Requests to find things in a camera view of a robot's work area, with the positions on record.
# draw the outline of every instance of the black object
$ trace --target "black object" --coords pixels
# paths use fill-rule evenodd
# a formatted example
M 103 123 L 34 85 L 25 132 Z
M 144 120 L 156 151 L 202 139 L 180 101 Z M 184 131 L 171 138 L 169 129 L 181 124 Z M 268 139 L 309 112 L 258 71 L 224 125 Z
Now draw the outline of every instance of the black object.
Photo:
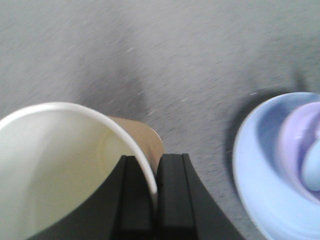
M 66 217 L 28 240 L 244 240 L 214 202 L 188 154 L 164 154 L 153 215 L 135 157 L 122 156 L 103 184 Z

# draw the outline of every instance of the gray floor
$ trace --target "gray floor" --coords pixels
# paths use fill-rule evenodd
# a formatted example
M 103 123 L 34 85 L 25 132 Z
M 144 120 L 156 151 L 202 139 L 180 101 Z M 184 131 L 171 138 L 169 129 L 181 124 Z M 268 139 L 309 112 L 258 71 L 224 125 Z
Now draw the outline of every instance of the gray floor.
M 67 101 L 143 121 L 190 153 L 247 240 L 264 238 L 234 189 L 246 113 L 320 90 L 318 0 L 1 0 L 0 117 Z

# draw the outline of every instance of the blue bowl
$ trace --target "blue bowl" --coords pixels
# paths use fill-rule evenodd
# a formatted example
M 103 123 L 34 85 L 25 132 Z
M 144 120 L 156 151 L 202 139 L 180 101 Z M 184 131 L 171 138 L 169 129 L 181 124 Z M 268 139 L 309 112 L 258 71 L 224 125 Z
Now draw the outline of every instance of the blue bowl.
M 233 149 L 233 174 L 240 199 L 268 240 L 319 240 L 320 205 L 297 192 L 278 172 L 279 130 L 296 108 L 320 95 L 294 92 L 254 109 L 241 125 Z

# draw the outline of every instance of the purple bowl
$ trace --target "purple bowl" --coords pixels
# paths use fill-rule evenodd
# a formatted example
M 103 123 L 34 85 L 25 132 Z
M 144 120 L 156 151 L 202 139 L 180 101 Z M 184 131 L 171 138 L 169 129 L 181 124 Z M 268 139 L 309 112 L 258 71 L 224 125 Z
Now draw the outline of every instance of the purple bowl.
M 305 155 L 317 140 L 320 101 L 295 109 L 283 122 L 277 140 L 275 164 L 284 178 L 305 198 L 320 205 L 320 191 L 309 191 L 302 183 Z

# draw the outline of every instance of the white paper cup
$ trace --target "white paper cup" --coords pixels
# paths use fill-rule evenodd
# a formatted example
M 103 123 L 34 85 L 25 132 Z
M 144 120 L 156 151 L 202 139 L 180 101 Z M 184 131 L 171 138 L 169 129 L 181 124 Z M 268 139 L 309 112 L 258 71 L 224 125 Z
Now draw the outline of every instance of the white paper cup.
M 0 121 L 0 239 L 28 238 L 66 216 L 102 184 L 121 155 L 136 157 L 156 208 L 153 171 L 163 152 L 147 125 L 73 103 L 10 114 Z

